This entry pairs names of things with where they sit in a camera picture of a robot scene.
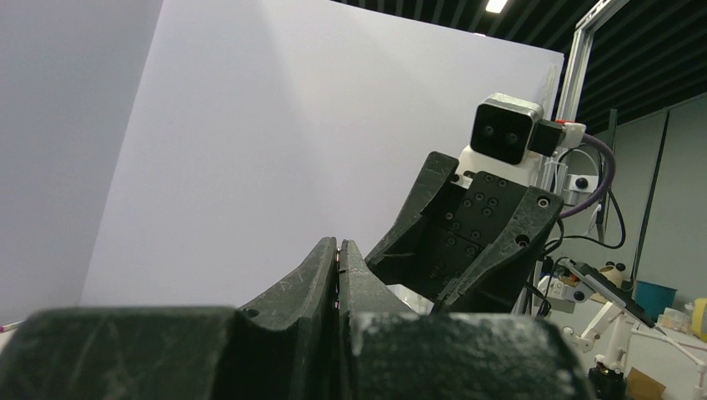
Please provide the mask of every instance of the ceiling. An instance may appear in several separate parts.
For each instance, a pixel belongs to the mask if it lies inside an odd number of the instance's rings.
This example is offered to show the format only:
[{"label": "ceiling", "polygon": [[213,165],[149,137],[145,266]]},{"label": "ceiling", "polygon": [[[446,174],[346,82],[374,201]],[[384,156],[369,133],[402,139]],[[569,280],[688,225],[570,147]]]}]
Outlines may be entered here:
[{"label": "ceiling", "polygon": [[[574,25],[597,2],[509,0],[492,14],[485,11],[488,0],[332,1],[548,48],[565,58]],[[602,132],[611,108],[619,110],[621,124],[707,92],[705,21],[705,0],[629,1],[594,35],[577,121],[590,133]]]}]

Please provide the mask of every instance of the screw hole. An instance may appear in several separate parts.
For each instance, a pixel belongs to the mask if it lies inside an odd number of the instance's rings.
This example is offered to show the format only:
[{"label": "screw hole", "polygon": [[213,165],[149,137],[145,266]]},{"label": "screw hole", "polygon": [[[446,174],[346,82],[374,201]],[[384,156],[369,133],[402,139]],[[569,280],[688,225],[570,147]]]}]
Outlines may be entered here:
[{"label": "screw hole", "polygon": [[525,248],[530,244],[530,238],[525,235],[518,235],[515,237],[515,244]]},{"label": "screw hole", "polygon": [[249,318],[255,318],[260,314],[260,311],[256,310],[255,308],[244,308],[243,312],[245,315],[247,315]]}]

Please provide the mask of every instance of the cable connector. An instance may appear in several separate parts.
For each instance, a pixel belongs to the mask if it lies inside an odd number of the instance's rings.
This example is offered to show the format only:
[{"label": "cable connector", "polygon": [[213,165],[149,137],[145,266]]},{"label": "cable connector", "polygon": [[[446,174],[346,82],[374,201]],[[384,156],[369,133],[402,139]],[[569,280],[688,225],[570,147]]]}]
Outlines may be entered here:
[{"label": "cable connector", "polygon": [[587,126],[583,123],[558,121],[564,125],[564,139],[559,143],[561,148],[576,148],[582,143]]}]

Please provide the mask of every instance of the camera lens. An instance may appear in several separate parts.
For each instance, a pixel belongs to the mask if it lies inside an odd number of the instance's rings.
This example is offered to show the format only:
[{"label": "camera lens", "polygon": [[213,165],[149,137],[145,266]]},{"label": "camera lens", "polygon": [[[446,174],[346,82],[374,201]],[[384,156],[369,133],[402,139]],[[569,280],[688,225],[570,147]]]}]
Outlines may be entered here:
[{"label": "camera lens", "polygon": [[518,143],[518,135],[516,135],[515,133],[509,133],[508,135],[506,135],[506,143],[510,145],[515,145],[516,143]]}]

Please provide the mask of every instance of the gray wall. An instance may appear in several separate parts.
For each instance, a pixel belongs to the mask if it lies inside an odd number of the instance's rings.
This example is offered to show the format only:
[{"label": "gray wall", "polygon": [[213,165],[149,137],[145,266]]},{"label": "gray wall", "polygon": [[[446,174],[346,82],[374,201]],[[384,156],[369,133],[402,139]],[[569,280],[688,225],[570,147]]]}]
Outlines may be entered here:
[{"label": "gray wall", "polygon": [[562,61],[325,0],[165,2],[82,304],[239,305],[322,236],[366,253],[485,97],[552,104]]},{"label": "gray wall", "polygon": [[162,0],[0,0],[0,323],[78,303]]},{"label": "gray wall", "polygon": [[[629,268],[636,253],[640,225],[648,200],[660,137],[665,119],[658,112],[621,125],[616,133],[618,161],[614,194],[619,200],[627,226],[624,247],[609,250],[584,240],[569,240],[558,255],[599,266],[606,261],[622,262]],[[678,303],[707,296],[707,267],[702,248],[707,241],[707,178],[703,159],[707,149],[707,97],[671,108],[668,135],[650,214],[639,280],[678,289]],[[573,173],[590,173],[584,157],[575,156]],[[567,234],[587,228],[590,211],[565,221]],[[607,243],[619,241],[619,224],[610,209]]]}]

